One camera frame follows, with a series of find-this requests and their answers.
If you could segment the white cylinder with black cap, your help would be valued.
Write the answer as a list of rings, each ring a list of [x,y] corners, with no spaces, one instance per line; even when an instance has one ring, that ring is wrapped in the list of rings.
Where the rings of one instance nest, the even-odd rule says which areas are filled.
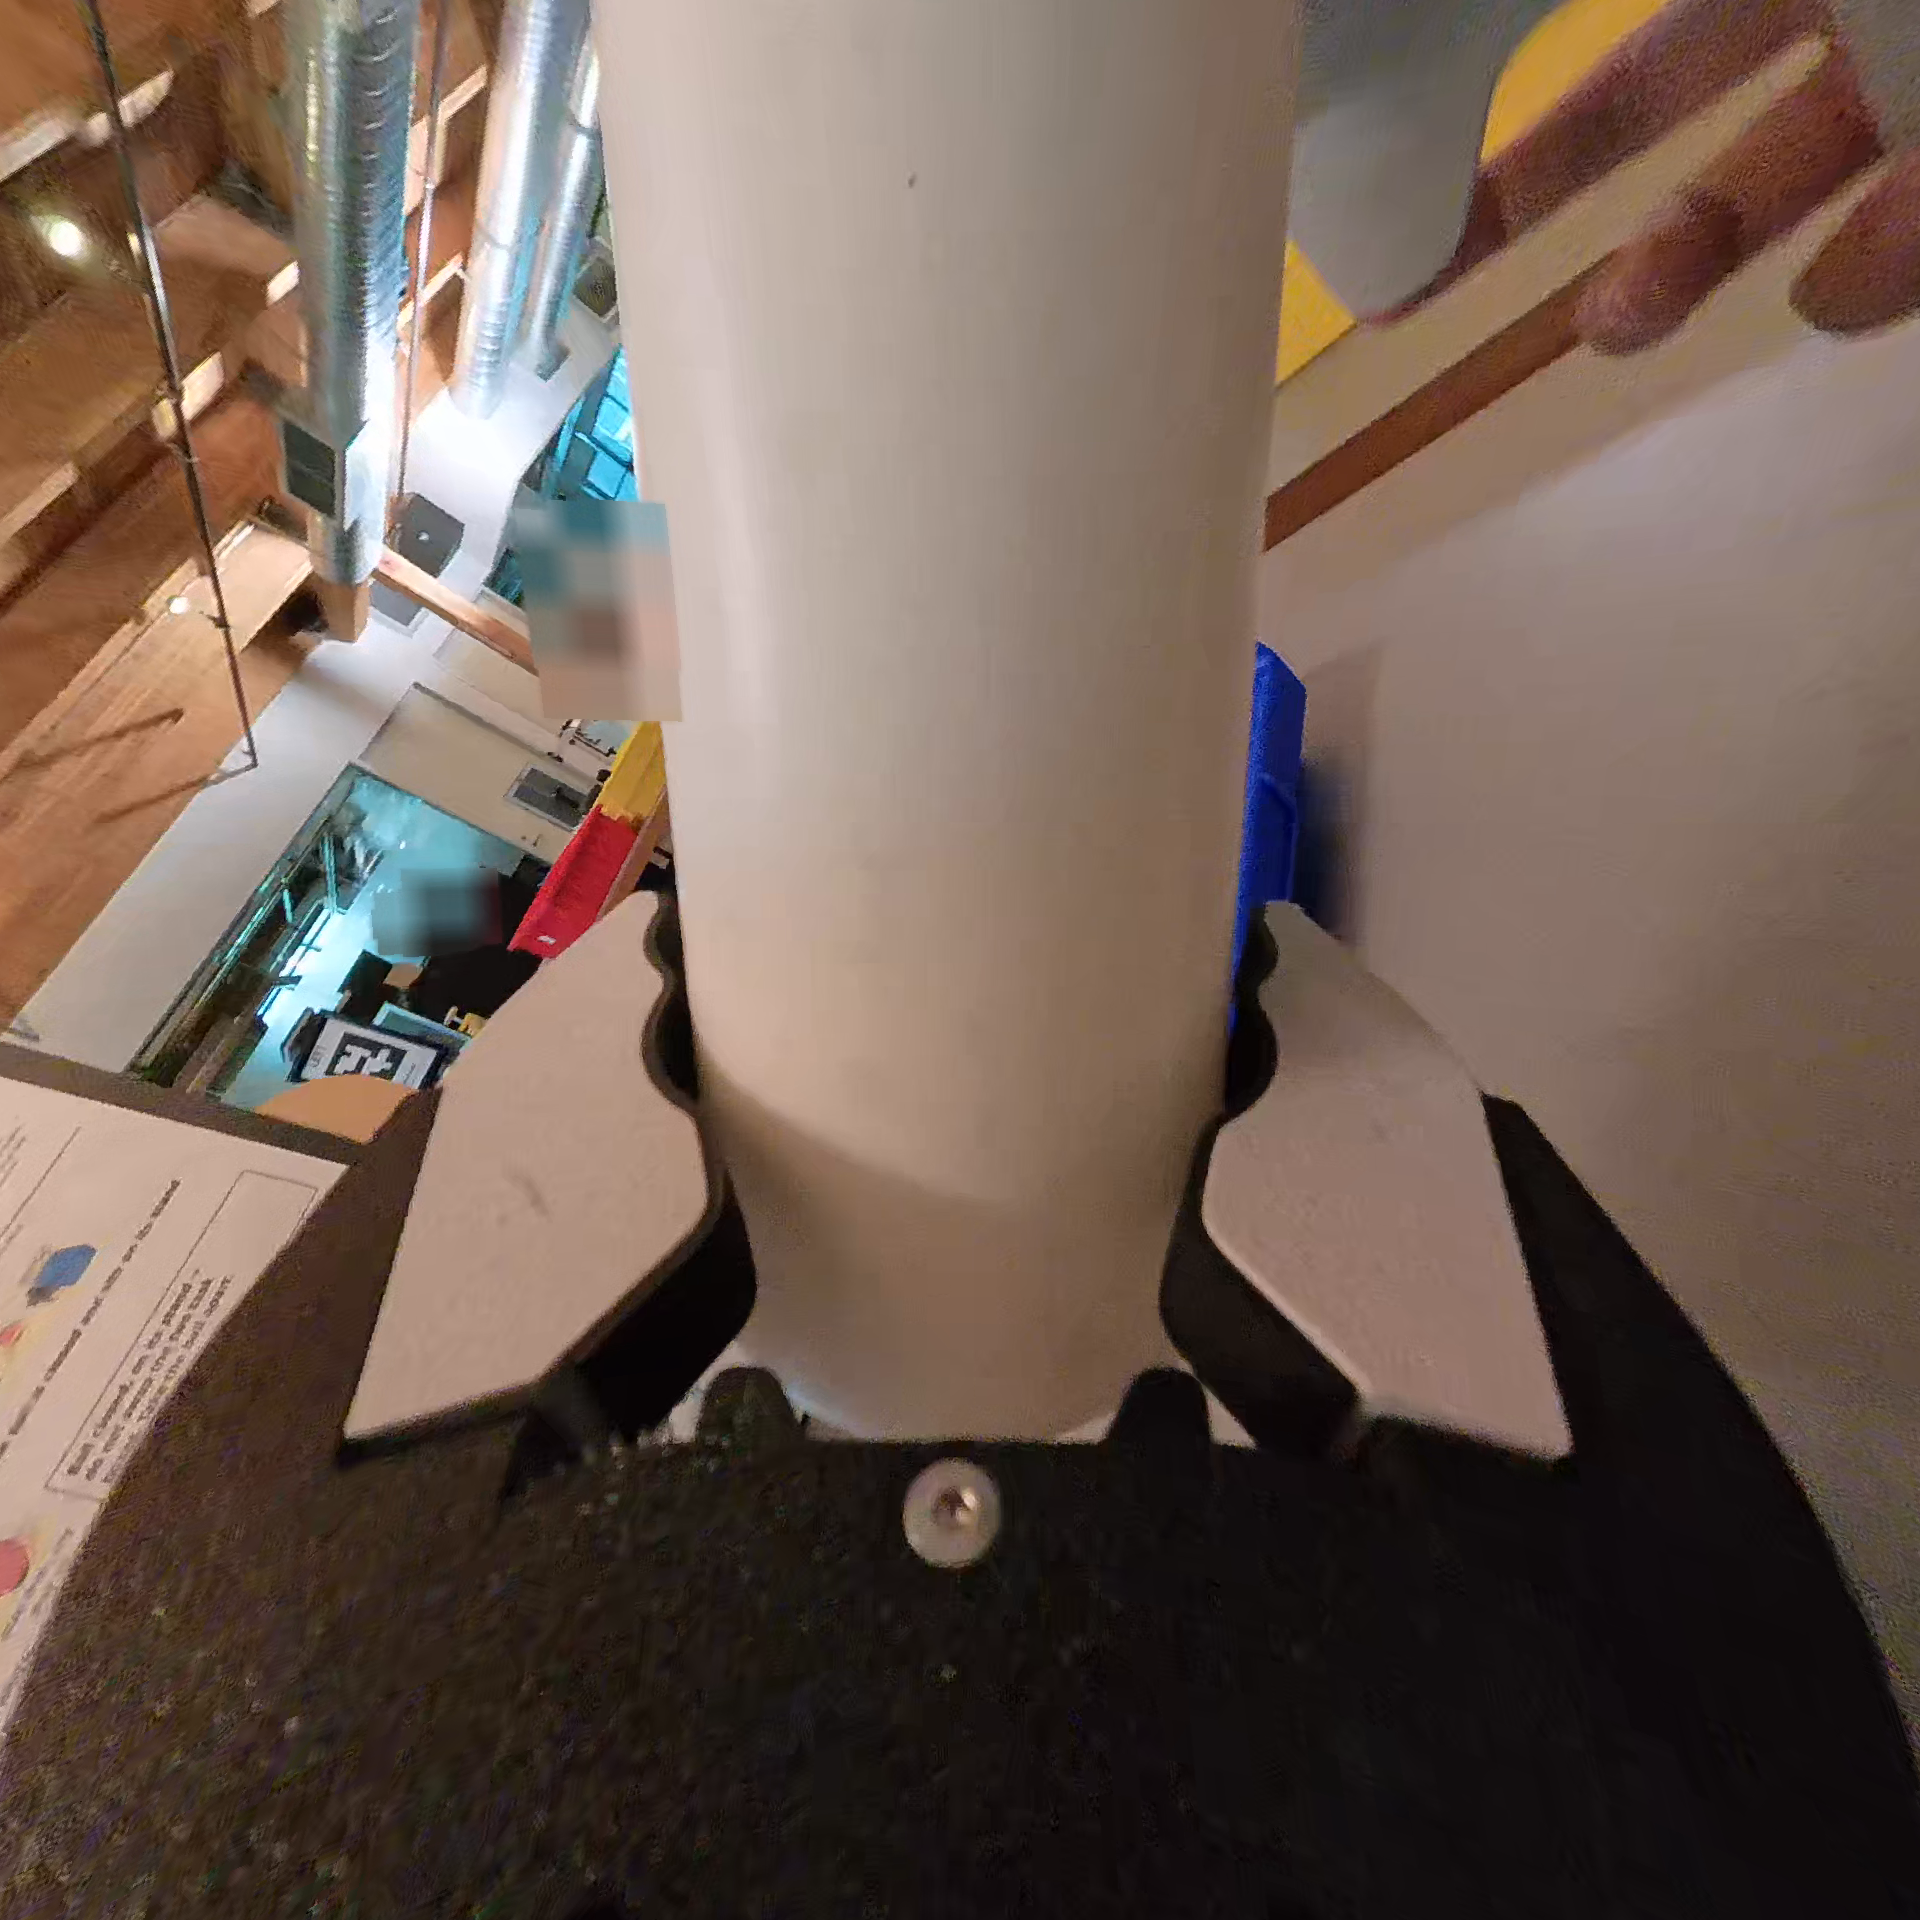
[[[1298,8],[592,7],[738,1348],[1090,1428],[1222,1105]]]

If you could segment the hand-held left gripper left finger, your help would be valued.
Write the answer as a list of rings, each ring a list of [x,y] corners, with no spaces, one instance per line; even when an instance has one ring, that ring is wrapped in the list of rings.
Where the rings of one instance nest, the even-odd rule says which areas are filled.
[[[344,1419],[399,1449],[532,1417],[563,1449],[667,1424],[751,1320],[732,1182],[687,1088],[679,904],[545,961],[440,1088]]]

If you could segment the printed instruction sheet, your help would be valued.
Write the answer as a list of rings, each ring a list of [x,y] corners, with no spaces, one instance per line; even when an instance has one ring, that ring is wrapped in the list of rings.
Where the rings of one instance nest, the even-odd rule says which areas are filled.
[[[3,1091],[3,1724],[107,1494],[347,1142]]]

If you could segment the metal hanging rod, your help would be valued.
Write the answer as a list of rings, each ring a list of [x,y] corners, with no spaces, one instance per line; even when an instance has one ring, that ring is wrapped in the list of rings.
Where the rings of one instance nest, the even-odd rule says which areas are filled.
[[[91,61],[99,71],[100,93],[103,93],[103,109],[107,119],[107,147],[112,153],[115,172],[120,175],[120,185],[123,191],[123,204],[129,208],[129,222],[132,230],[132,253],[139,268],[142,279],[142,296],[148,309],[151,317],[151,336],[155,342],[155,352],[160,359],[160,398],[166,409],[171,417],[171,447],[182,468],[183,491],[191,508],[191,517],[194,521],[194,533],[200,542],[200,558],[202,558],[202,577],[210,596],[210,621],[220,641],[224,646],[226,660],[226,677],[232,686],[232,702],[235,705],[235,715],[241,721],[241,750],[242,764],[238,774],[251,774],[262,766],[262,755],[256,744],[256,728],[255,728],[255,713],[250,704],[250,695],[242,680],[242,664],[241,664],[241,646],[234,635],[234,620],[230,612],[230,599],[220,565],[217,544],[210,531],[210,513],[208,513],[208,499],[203,489],[203,470],[202,459],[196,452],[196,444],[192,437],[192,423],[188,417],[185,407],[185,376],[177,342],[177,327],[175,327],[175,311],[169,303],[160,253],[158,253],[158,233],[139,195],[139,179],[137,179],[137,157],[132,153],[132,140],[129,128],[126,113],[126,95],[120,81],[120,72],[112,59],[112,40],[105,24],[103,5],[99,1],[78,1],[78,11],[84,24],[84,36],[90,45]]]

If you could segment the silver ventilation duct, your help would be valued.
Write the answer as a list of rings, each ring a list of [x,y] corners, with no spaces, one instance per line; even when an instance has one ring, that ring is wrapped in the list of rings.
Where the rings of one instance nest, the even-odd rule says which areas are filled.
[[[384,547],[393,477],[420,7],[283,11],[304,373],[283,401],[281,464],[320,577],[356,591]]]
[[[604,195],[601,61],[588,1],[503,7],[450,398],[491,417],[511,373],[552,376]]]

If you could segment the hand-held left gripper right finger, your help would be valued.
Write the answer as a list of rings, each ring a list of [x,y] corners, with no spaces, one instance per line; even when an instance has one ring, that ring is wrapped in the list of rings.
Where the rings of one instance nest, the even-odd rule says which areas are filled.
[[[1260,1088],[1193,1150],[1160,1284],[1172,1351],[1271,1454],[1410,1428],[1571,1456],[1472,1075],[1298,904],[1270,904],[1243,957]]]

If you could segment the small fiducial marker sign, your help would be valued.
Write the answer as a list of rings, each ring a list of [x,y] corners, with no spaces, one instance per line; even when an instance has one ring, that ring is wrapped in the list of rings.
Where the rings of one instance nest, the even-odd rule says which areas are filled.
[[[378,1023],[324,1014],[297,1067],[297,1081],[366,1077],[401,1091],[440,1083],[450,1049]]]

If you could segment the yellow plastic bin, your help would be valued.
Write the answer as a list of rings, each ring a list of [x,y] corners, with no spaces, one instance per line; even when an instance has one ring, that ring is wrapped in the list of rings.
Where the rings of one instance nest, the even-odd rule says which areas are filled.
[[[665,728],[640,721],[616,755],[609,776],[596,787],[594,811],[640,830],[665,797]]]

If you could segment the blue plastic bin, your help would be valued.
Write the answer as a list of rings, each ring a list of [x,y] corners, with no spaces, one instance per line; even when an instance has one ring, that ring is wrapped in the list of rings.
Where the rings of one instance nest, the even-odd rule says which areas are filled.
[[[1232,991],[1254,926],[1298,895],[1308,687],[1265,639],[1256,644],[1254,719],[1239,830]]]

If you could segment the person's right hand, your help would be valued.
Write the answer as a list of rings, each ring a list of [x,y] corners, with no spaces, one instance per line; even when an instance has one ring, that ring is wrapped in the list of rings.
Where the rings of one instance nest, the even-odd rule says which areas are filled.
[[[1791,289],[1814,328],[1856,336],[1918,307],[1918,160],[1867,99],[1833,5],[1681,1],[1623,36],[1548,113],[1486,160],[1443,271],[1451,281],[1546,223],[1800,40],[1822,56],[1596,271],[1576,336],[1610,353],[1673,336],[1759,253],[1887,164]]]

